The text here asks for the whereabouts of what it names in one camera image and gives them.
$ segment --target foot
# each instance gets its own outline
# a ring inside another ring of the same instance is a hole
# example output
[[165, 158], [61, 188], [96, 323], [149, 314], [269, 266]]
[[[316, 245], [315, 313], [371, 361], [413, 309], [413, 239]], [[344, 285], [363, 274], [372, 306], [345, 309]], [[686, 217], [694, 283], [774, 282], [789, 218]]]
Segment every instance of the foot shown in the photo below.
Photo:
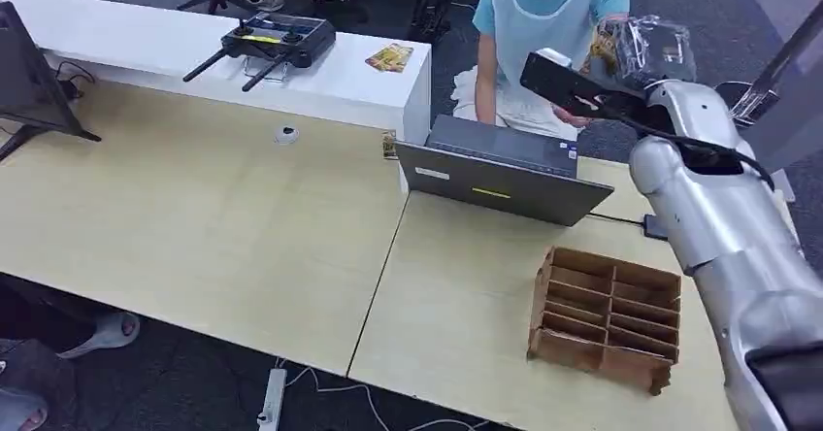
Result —
[[285, 0], [244, 0], [262, 12], [276, 12], [285, 5]]
[[140, 334], [140, 319], [131, 313], [120, 312], [97, 319], [97, 330], [91, 339], [71, 350], [58, 353], [64, 359], [77, 358], [100, 348], [128, 346]]
[[46, 414], [42, 410], [37, 410], [33, 415], [28, 417], [25, 422], [23, 422], [19, 428], [19, 431], [34, 431], [35, 429], [43, 426], [44, 422], [46, 422]]
[[34, 431], [43, 426], [49, 407], [43, 397], [24, 390], [0, 387], [0, 429]]

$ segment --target silver robotic arm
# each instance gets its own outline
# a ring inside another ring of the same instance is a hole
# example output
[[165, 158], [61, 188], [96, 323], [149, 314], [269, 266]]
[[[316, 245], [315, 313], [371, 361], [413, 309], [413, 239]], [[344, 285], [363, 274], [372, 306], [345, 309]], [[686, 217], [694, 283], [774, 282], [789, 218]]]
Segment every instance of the silver robotic arm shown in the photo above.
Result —
[[697, 285], [741, 429], [823, 429], [823, 281], [800, 254], [762, 171], [672, 140], [754, 158], [726, 103], [712, 88], [674, 80], [640, 96], [612, 91], [563, 65], [551, 51], [532, 53], [521, 83], [572, 114], [598, 116], [610, 106], [617, 118], [664, 128], [670, 138], [638, 142], [632, 179]]

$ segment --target brown cardboard box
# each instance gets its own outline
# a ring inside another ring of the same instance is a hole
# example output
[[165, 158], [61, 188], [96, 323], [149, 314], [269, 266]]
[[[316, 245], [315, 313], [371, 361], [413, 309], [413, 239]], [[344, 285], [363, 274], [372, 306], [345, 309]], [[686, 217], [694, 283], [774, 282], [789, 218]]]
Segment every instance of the brown cardboard box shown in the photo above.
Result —
[[680, 276], [556, 247], [535, 280], [528, 356], [658, 395], [677, 362], [679, 323]]

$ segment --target laptop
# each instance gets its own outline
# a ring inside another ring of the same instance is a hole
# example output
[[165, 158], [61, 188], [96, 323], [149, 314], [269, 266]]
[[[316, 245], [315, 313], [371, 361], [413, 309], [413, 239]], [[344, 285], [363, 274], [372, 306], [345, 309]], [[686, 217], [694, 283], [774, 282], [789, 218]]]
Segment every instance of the laptop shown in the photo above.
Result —
[[426, 146], [556, 176], [577, 177], [577, 142], [465, 118], [439, 115]]
[[[448, 128], [438, 128], [446, 118]], [[475, 138], [459, 139], [458, 134]], [[410, 190], [573, 226], [614, 188], [575, 179], [576, 154], [570, 158], [565, 142], [567, 153], [561, 157], [556, 153], [560, 143], [556, 138], [439, 116], [426, 146], [396, 142], [395, 148]]]

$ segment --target white desk partition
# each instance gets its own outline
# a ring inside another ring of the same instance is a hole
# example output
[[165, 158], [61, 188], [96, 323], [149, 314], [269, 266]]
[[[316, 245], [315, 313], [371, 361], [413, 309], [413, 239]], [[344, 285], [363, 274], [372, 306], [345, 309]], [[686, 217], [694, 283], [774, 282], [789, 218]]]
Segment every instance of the white desk partition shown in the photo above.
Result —
[[365, 60], [393, 40], [338, 32], [334, 46], [284, 83], [247, 93], [241, 58], [225, 57], [190, 83], [182, 77], [220, 49], [237, 21], [98, 0], [5, 0], [49, 57], [76, 61], [102, 80], [397, 131], [422, 144], [431, 118], [431, 47], [414, 49], [403, 73]]

